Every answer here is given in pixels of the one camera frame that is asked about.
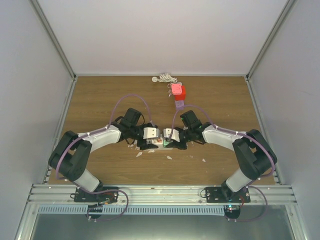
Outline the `white power strip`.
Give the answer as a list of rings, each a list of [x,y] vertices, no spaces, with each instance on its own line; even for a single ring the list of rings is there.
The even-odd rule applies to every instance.
[[[173,148],[164,148],[163,146],[159,146],[157,149],[148,149],[148,150],[140,150],[139,147],[136,146],[135,149],[139,150],[139,151],[148,152],[148,153],[154,153],[156,151],[171,151],[171,150],[173,150]]]

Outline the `white cube adapter plug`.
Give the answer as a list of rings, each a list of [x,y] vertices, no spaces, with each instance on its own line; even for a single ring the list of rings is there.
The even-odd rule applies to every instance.
[[[153,145],[155,145],[155,146],[163,146],[163,144],[164,144],[164,141],[163,141],[163,138],[162,137],[159,137],[159,138],[157,138],[157,139],[151,139],[150,140],[150,143],[151,144],[153,144]]]

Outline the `green adapter plug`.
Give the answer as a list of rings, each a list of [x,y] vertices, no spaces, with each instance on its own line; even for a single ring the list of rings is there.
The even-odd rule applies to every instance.
[[[170,145],[171,142],[172,142],[171,140],[164,140],[163,141],[163,147],[164,148],[169,148],[170,147],[169,145]]]

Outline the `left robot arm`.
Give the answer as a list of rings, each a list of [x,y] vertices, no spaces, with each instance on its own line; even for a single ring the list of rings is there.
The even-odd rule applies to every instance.
[[[160,130],[152,122],[139,125],[142,116],[140,111],[129,108],[124,116],[102,128],[85,133],[65,132],[51,153],[48,165],[56,174],[82,188],[90,201],[98,202],[103,197],[103,189],[101,181],[87,170],[90,154],[128,139],[136,142],[140,150],[157,149],[151,140],[160,137]]]

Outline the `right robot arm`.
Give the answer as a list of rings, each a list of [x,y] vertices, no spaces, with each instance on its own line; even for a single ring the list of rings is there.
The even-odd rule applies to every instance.
[[[277,156],[259,130],[235,131],[211,122],[202,123],[192,110],[180,115],[180,119],[184,129],[171,127],[163,130],[169,148],[186,150],[188,142],[196,142],[218,145],[234,152],[239,168],[220,188],[226,202],[234,202],[243,188],[265,177],[268,170],[271,174],[274,172]]]

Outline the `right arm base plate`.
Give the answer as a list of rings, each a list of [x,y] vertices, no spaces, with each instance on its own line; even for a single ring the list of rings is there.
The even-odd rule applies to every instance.
[[[232,192],[221,186],[205,187],[204,196],[207,203],[234,204],[251,202],[248,190],[241,189],[237,192]]]

